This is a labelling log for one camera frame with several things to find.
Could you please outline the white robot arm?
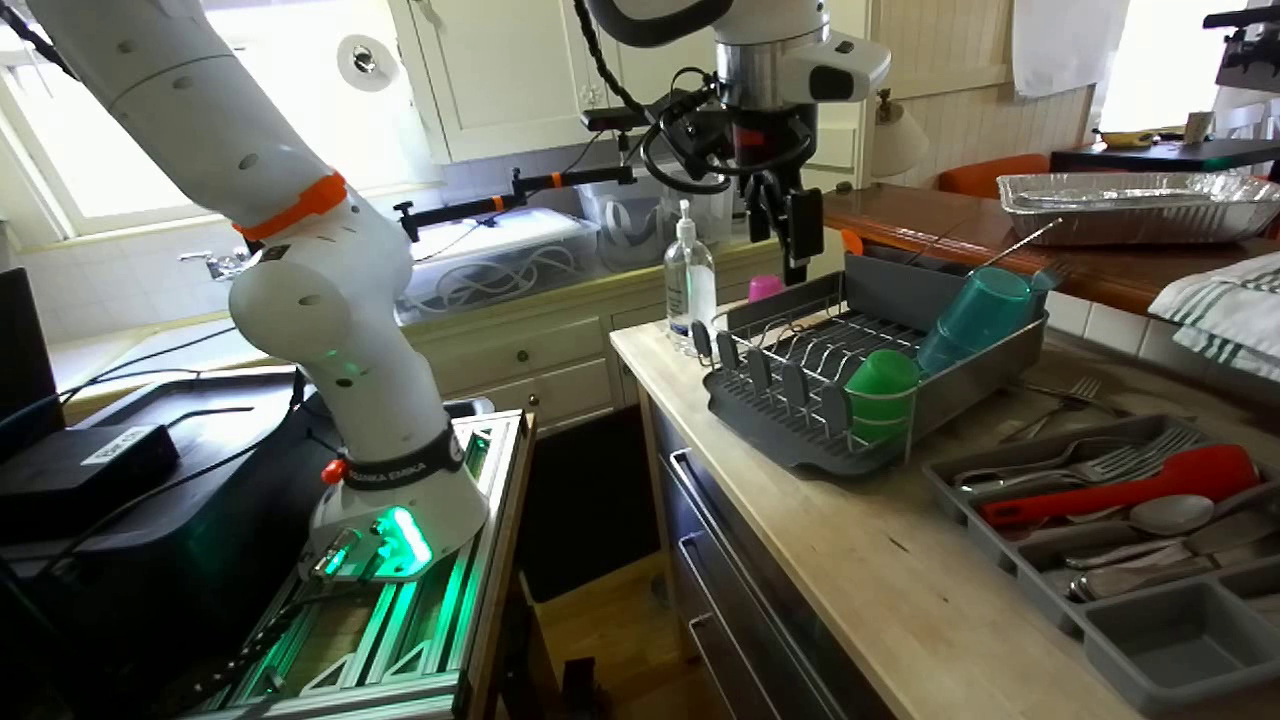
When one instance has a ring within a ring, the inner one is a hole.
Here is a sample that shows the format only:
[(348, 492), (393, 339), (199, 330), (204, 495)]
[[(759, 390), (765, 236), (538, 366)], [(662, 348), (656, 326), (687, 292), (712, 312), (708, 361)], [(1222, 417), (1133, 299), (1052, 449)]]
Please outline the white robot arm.
[[(830, 24), (819, 0), (571, 0), (582, 37), (662, 48), (718, 37), (718, 125), (732, 170), (786, 182), (832, 101), (888, 84), (891, 51)], [(417, 576), (488, 522), (433, 366), (396, 326), (414, 232), (323, 163), (250, 75), (199, 0), (27, 0), (51, 57), (151, 163), (220, 214), (254, 261), (234, 278), (237, 334), (304, 369), (346, 442), (313, 514), (323, 559)]]

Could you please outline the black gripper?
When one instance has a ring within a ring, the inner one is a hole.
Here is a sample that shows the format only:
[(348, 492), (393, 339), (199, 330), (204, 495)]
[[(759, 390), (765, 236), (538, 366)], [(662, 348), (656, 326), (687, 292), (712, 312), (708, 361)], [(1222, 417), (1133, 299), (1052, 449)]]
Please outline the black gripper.
[(665, 140), (702, 194), (732, 189), (746, 200), (754, 246), (787, 216), (786, 279), (803, 284), (808, 261), (825, 253), (825, 198), (801, 189), (801, 170), (816, 152), (816, 107), (696, 107), (677, 117)]

